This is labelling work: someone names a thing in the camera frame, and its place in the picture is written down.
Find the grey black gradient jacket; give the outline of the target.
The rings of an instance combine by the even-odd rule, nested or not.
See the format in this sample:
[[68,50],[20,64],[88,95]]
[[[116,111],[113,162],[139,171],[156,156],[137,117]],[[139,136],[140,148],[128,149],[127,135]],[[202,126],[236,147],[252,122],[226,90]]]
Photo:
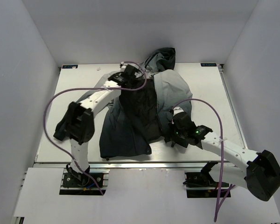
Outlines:
[[113,100],[105,115],[100,139],[100,156],[131,157],[152,153],[150,143],[164,137],[187,147],[185,140],[170,131],[173,107],[178,104],[188,115],[192,92],[188,84],[174,71],[175,48],[155,50],[140,65],[147,73],[147,83],[139,91],[123,91]]

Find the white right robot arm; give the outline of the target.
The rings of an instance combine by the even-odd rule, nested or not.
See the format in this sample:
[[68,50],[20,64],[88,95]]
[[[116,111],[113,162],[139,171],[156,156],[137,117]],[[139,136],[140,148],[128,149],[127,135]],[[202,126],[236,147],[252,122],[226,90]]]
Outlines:
[[174,145],[196,146],[231,163],[209,161],[199,173],[187,174],[184,185],[188,188],[217,187],[222,181],[249,190],[261,201],[270,200],[280,187],[280,166],[270,151],[257,152],[222,140],[212,129],[196,126],[182,109],[172,113],[169,127]]

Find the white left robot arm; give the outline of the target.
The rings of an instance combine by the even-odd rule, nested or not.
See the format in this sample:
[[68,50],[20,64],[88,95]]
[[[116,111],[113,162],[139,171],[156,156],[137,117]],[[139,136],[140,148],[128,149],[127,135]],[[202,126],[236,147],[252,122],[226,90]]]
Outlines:
[[71,102],[62,120],[57,124],[54,138],[63,141],[70,139],[71,163],[68,172],[78,186],[89,182],[88,143],[95,133],[94,119],[122,91],[138,91],[146,84],[144,70],[127,63],[111,74],[99,87],[93,88],[90,95],[77,102]]

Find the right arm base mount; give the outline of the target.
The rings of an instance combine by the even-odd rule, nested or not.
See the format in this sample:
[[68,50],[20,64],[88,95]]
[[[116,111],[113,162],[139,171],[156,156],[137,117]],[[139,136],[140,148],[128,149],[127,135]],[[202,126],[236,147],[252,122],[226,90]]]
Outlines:
[[218,182],[210,176],[211,168],[218,165],[209,161],[199,172],[186,171],[183,185],[186,187],[187,198],[216,198]]

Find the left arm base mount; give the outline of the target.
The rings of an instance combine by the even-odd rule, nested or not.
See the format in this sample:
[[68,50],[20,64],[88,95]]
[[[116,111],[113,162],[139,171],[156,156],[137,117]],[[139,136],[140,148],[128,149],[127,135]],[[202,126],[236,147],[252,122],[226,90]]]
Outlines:
[[86,173],[92,176],[95,182],[84,173],[74,171],[69,164],[63,171],[59,195],[77,195],[77,196],[103,196],[108,186],[109,173],[94,171],[91,172],[90,167],[86,169]]

